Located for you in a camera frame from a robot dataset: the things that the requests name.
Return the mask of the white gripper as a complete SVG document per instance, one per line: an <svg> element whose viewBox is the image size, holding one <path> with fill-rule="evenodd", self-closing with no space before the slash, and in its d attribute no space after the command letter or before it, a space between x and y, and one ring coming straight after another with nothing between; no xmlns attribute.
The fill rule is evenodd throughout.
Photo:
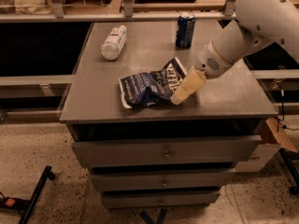
<svg viewBox="0 0 299 224"><path fill-rule="evenodd" d="M217 50L214 41L210 41L198 52L194 63L195 68L192 68L188 75L183 78L170 101L174 105L181 104L205 85L206 78L218 78L232 66L233 64L227 61Z"/></svg>

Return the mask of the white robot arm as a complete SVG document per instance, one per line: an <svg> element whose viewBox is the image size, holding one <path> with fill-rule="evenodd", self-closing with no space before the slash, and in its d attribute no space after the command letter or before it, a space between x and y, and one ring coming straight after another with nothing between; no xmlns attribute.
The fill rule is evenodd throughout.
<svg viewBox="0 0 299 224"><path fill-rule="evenodd" d="M299 62L299 10L290 0L237 0L236 19L200 50L171 96L181 104L208 79L226 73L243 57L277 43Z"/></svg>

